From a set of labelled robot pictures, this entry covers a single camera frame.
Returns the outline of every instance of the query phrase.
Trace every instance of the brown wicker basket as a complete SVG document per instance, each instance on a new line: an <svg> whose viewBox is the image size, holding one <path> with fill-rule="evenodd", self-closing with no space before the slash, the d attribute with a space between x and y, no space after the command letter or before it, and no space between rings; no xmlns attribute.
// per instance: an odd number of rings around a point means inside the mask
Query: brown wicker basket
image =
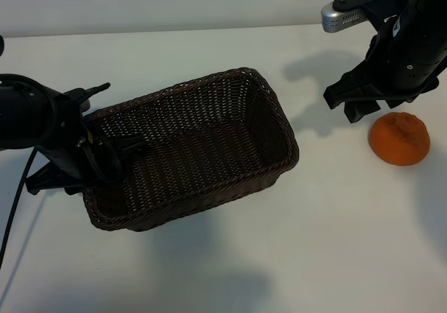
<svg viewBox="0 0 447 313"><path fill-rule="evenodd" d="M272 186L298 162L292 128L265 79L239 68L98 110L104 136L143 134L124 179L84 191L91 222L145 231Z"/></svg>

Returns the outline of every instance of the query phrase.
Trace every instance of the white table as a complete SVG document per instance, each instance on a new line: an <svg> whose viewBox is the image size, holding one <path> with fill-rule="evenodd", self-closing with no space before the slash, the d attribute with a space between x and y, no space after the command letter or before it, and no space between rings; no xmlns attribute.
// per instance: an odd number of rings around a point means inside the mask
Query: white table
<svg viewBox="0 0 447 313"><path fill-rule="evenodd" d="M276 91L300 162L271 188L144 233L94 228L80 196L24 191L0 272L1 312L419 313L447 310L447 76L397 110L432 139L400 168L324 89L374 30L318 25L6 40L2 73L61 92L111 82L94 108L249 66ZM0 153L0 224L30 150ZM45 163L38 158L33 172Z"/></svg>

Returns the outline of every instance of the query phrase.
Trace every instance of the orange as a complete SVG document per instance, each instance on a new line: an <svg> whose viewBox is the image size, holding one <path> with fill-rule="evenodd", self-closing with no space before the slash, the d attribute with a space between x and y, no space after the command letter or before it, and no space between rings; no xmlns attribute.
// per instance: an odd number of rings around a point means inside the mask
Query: orange
<svg viewBox="0 0 447 313"><path fill-rule="evenodd" d="M384 161L414 165L430 150L430 137L424 122L407 112L391 112L380 117L369 132L369 144Z"/></svg>

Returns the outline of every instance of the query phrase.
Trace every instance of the screw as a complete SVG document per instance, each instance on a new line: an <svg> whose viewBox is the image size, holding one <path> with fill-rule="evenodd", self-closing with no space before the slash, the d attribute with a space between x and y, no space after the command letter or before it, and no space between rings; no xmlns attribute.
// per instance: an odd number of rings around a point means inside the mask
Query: screw
<svg viewBox="0 0 447 313"><path fill-rule="evenodd" d="M86 141L85 137L81 137L76 145L76 147L82 147L82 144L84 144Z"/></svg>

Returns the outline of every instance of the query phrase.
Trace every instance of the white surface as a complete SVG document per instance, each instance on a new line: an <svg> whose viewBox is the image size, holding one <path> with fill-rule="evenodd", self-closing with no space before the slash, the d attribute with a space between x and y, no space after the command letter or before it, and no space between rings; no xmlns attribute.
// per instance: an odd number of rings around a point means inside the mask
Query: white surface
<svg viewBox="0 0 447 313"><path fill-rule="evenodd" d="M111 82L96 108L256 68L301 155L263 192L144 233L94 228L80 196L25 192L0 272L0 312L446 312L447 77L400 108L432 137L428 158L409 168L368 147L368 128L386 110L350 125L322 97L373 33L362 24L332 35L312 25L8 39L1 72L59 91ZM1 228L28 153L0 152Z"/></svg>
<svg viewBox="0 0 447 313"><path fill-rule="evenodd" d="M319 23L333 0L0 0L7 37Z"/></svg>

